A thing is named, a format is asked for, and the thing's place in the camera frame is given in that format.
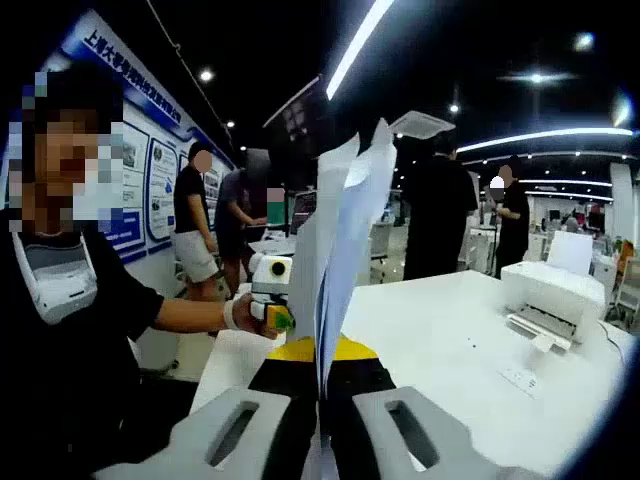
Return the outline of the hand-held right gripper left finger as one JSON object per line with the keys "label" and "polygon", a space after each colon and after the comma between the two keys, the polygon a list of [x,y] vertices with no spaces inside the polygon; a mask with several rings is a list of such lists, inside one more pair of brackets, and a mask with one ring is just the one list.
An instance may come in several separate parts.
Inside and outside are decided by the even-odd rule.
{"label": "hand-held right gripper left finger", "polygon": [[248,388],[230,387],[172,429],[148,459],[96,479],[299,479],[315,429],[314,340],[271,351]]}

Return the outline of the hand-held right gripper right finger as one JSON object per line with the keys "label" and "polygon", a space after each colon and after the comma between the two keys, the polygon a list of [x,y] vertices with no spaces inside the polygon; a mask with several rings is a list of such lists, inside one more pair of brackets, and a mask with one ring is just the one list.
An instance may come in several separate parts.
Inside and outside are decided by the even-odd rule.
{"label": "hand-held right gripper right finger", "polygon": [[374,350],[340,335],[327,390],[329,435],[341,479],[539,479],[500,466],[467,426],[413,387],[396,387]]}

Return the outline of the person's left hand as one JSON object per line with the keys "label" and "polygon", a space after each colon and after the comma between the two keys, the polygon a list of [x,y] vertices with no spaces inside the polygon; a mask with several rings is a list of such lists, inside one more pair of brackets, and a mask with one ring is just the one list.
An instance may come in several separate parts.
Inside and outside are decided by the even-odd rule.
{"label": "person's left hand", "polygon": [[236,326],[243,331],[275,340],[278,332],[268,327],[263,321],[257,320],[250,311],[253,297],[246,293],[234,300],[232,314]]}

